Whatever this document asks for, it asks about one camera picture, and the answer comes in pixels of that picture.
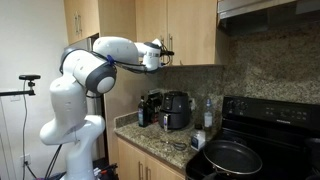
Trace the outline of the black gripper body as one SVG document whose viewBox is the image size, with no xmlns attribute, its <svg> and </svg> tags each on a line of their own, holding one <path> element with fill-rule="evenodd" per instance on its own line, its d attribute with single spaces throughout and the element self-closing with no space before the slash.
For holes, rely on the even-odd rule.
<svg viewBox="0 0 320 180">
<path fill-rule="evenodd" d="M 162 66 L 169 65 L 174 55 L 175 53 L 170 51 L 163 43 L 160 44 L 160 64 Z"/>
</svg>

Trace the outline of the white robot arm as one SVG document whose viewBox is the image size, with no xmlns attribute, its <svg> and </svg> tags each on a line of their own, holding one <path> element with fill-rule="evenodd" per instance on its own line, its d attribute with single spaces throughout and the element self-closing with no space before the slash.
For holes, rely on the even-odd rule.
<svg viewBox="0 0 320 180">
<path fill-rule="evenodd" d="M 92 146 L 104 131 L 105 120 L 88 113 L 87 93 L 109 92 L 116 83 L 118 67 L 155 72 L 164 66 L 161 57 L 171 54 L 158 39 L 142 43 L 116 36 L 98 38 L 90 51 L 71 48 L 64 52 L 62 76 L 50 84 L 54 118 L 40 130 L 45 145 L 74 144 L 60 180 L 96 180 Z"/>
</svg>

